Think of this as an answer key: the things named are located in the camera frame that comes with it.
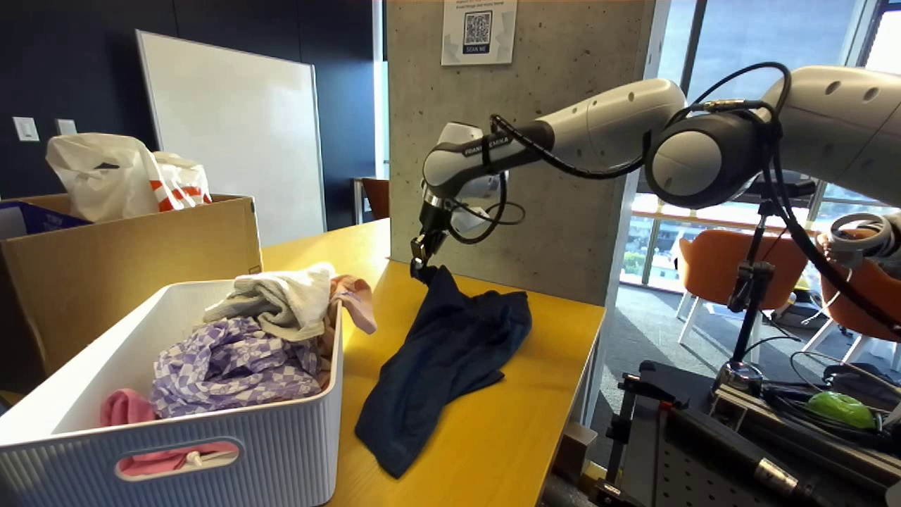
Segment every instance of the paper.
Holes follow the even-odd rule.
[[[509,64],[516,0],[445,0],[441,64]]]

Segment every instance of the white laundry basket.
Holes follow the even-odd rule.
[[[152,361],[182,340],[230,282],[169,284],[109,327],[54,377],[0,416],[0,505],[326,505],[334,494],[343,349],[340,318],[330,387],[303,399],[264,402],[198,416],[99,427],[116,388],[147,392]],[[234,443],[219,467],[157,479],[123,479],[123,456]]]

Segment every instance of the chair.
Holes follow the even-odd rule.
[[[355,181],[355,223],[392,216],[388,181]]]
[[[751,240],[751,233],[720,227],[702,230],[696,240],[679,240],[679,279],[689,295],[689,310],[685,312],[685,323],[679,332],[680,347],[696,323],[702,302],[730,303]],[[758,263],[765,263],[775,271],[758,303],[751,340],[759,332],[762,310],[782,310],[790,302],[793,284],[809,264],[806,254],[786,233],[765,233],[758,246]]]
[[[901,279],[885,272],[875,263],[863,258],[859,268],[851,271],[848,282],[851,287],[855,287],[855,292],[879,303],[890,318],[901,320]],[[803,351],[816,349],[825,340],[825,336],[837,327],[845,327],[855,336],[839,363],[855,361],[873,339],[901,340],[899,332],[870,318],[870,312],[863,312],[848,295],[842,295],[825,277],[818,277],[818,284],[827,320],[816,330],[816,336],[810,336],[809,344],[803,344]],[[896,344],[892,370],[899,370],[899,363],[901,347]]]

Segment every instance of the wall outlet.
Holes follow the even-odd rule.
[[[38,133],[30,116],[13,116],[10,125],[16,127],[16,136],[23,143],[36,143]]]
[[[58,136],[75,136],[79,127],[75,127],[74,118],[55,118],[55,133],[58,133]]]

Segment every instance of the black wire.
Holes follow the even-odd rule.
[[[609,171],[586,171],[586,170],[578,170],[572,163],[565,163],[562,157],[557,157],[555,153],[549,153],[545,146],[535,143],[530,136],[523,136],[517,127],[511,127],[504,116],[489,116],[489,127],[509,137],[516,137],[517,143],[530,146],[541,161],[551,163],[555,170],[561,170],[562,175],[572,175],[572,177],[583,177],[583,181],[613,181],[613,177],[621,177],[627,171],[635,171],[645,165],[645,157],[633,161],[633,163],[624,163],[624,165],[613,165]]]
[[[797,358],[809,358],[809,361],[813,361],[813,363],[818,363],[823,370],[825,370],[827,363],[823,363],[816,354],[800,351],[800,349],[787,354],[787,365],[790,365],[793,377],[818,392],[818,387],[810,382],[810,379],[797,370]]]
[[[786,420],[793,420],[803,426],[816,426],[816,427],[837,433],[842,440],[851,440],[855,444],[866,444],[866,447],[901,456],[901,443],[890,433],[880,433],[879,427],[854,427],[845,423],[825,420],[825,416],[813,413],[810,409],[806,409],[806,399],[786,398],[786,394],[779,394],[779,388],[762,388],[759,398],[765,399],[765,405],[775,413],[779,413]]]
[[[787,102],[787,91],[790,91],[790,71],[782,64],[782,63],[755,63],[755,64],[747,64],[747,68],[737,68],[734,72],[718,78],[714,85],[709,85],[696,102],[702,103],[707,96],[711,96],[714,91],[720,91],[725,81],[744,75],[744,72],[751,72],[751,71],[759,71],[759,68],[771,68],[778,72],[782,72],[782,91],[779,91],[779,98],[775,103],[775,112],[782,112],[786,102]]]
[[[744,351],[751,351],[751,349],[758,349],[758,347],[762,347],[762,344],[771,344],[771,340],[793,340],[793,336],[768,336],[768,339],[755,340],[755,344],[747,347]]]
[[[507,177],[497,175],[497,181],[502,181],[502,201],[496,202],[497,213],[492,213],[492,216],[488,220],[488,227],[485,227],[482,233],[475,233],[475,237],[461,237],[461,233],[454,227],[454,223],[451,223],[448,230],[451,230],[451,237],[454,237],[455,241],[464,241],[464,246],[485,241],[485,240],[502,226],[504,210],[507,210]]]
[[[516,208],[517,216],[511,216],[511,220],[497,220],[497,226],[520,226],[520,223],[526,220],[526,206],[507,201],[507,210],[504,210],[504,213],[509,213],[509,208]]]
[[[758,382],[771,382],[771,379],[765,379],[765,371],[762,371],[759,363],[740,363],[740,365],[755,370],[755,374],[758,374],[755,379],[758,379]]]
[[[885,312],[873,299],[862,295],[825,257],[823,251],[810,241],[810,237],[806,233],[806,227],[797,223],[790,201],[786,194],[786,177],[782,177],[782,163],[779,163],[779,146],[771,150],[771,171],[778,181],[771,181],[768,171],[762,171],[765,184],[775,189],[778,201],[779,201],[779,216],[787,226],[790,240],[803,247],[803,254],[810,258],[810,264],[818,271],[818,277],[825,277],[842,295],[848,295],[859,310],[863,310],[870,318],[875,318],[879,323],[885,323],[887,330],[896,332],[896,339],[901,339],[899,332],[899,320]]]
[[[823,310],[816,306],[816,312],[813,312],[813,316],[806,316],[800,323],[809,327],[806,320],[813,320],[818,312],[823,312]],[[797,330],[790,330],[790,327],[786,327],[786,323],[779,323],[779,320],[768,320],[768,323],[771,323],[775,330],[779,330],[782,336],[793,336],[793,340],[806,340],[803,332],[797,332]]]
[[[758,257],[758,258],[768,258],[771,257],[771,251],[779,246],[779,240],[786,237],[786,230],[787,227],[779,227],[779,233],[778,237],[765,237],[765,230],[762,230],[762,240],[771,240],[768,246],[765,246],[765,251]]]

